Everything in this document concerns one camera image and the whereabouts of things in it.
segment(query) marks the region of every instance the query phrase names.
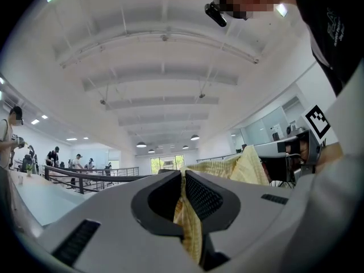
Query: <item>metal railing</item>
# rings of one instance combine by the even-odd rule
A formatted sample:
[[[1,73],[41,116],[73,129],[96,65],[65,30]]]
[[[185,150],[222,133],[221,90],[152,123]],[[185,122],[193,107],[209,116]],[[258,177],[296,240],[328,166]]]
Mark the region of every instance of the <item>metal railing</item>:
[[[65,171],[98,173],[107,176],[139,176],[139,167],[119,168],[119,169],[75,169],[75,168],[59,168]]]
[[[107,187],[114,186],[120,183],[131,182],[142,179],[147,176],[132,176],[126,171],[124,176],[112,176],[112,172],[121,169],[69,169],[69,168],[55,168],[51,166],[44,166],[44,177],[48,181],[55,184],[66,185],[66,189],[75,189],[76,192],[85,194],[85,192],[99,192]],[[87,174],[86,172],[97,172],[97,174]]]
[[[236,156],[236,155],[239,155],[239,154],[231,154],[231,155],[225,155],[225,156],[220,156],[220,157],[214,157],[214,158],[206,158],[206,159],[199,159],[199,160],[196,160],[196,162],[204,162],[204,161],[212,161],[212,160],[224,160],[224,158],[227,158],[227,157],[230,157],[230,156]]]

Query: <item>black vent slot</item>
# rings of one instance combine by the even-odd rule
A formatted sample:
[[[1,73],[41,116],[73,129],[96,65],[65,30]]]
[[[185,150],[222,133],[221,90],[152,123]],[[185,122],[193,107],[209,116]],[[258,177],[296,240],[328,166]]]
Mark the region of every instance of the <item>black vent slot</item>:
[[[53,253],[53,256],[68,266],[72,266],[80,256],[100,224],[84,220]]]
[[[280,197],[280,196],[272,195],[272,194],[263,194],[261,198],[275,202],[275,203],[283,204],[283,205],[286,204],[288,201],[288,198]]]
[[[198,218],[203,221],[222,205],[222,197],[190,175],[186,175],[186,195]]]

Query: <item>black shirt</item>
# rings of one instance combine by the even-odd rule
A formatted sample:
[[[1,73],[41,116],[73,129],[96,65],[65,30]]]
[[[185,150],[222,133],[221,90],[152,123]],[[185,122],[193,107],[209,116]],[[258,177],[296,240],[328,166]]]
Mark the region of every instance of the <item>black shirt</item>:
[[[53,151],[50,151],[47,155],[47,157],[49,158],[49,160],[51,160],[53,158],[53,162],[55,163],[56,161],[58,161],[58,155],[57,153],[53,153]],[[45,161],[45,163],[48,165],[48,166],[51,166],[52,164],[48,161]]]
[[[312,52],[336,95],[363,58],[362,0],[296,0]]]

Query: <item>white ceiling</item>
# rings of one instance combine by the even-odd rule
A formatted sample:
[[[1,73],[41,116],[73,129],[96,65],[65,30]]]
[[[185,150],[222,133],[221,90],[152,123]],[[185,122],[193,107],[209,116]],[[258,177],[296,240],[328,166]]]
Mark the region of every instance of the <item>white ceiling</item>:
[[[30,33],[52,49],[65,84],[88,100],[82,116],[97,109],[114,117],[134,144],[147,143],[138,155],[157,146],[180,151],[196,147],[192,134],[259,66],[289,19],[226,17],[221,28],[204,13],[210,1],[42,0]]]

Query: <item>window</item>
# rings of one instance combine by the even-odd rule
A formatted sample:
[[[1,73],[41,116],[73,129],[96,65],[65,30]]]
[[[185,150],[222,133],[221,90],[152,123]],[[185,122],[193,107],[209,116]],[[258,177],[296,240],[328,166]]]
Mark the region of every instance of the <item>window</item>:
[[[158,174],[160,169],[179,170],[184,165],[184,155],[150,159],[152,174]]]

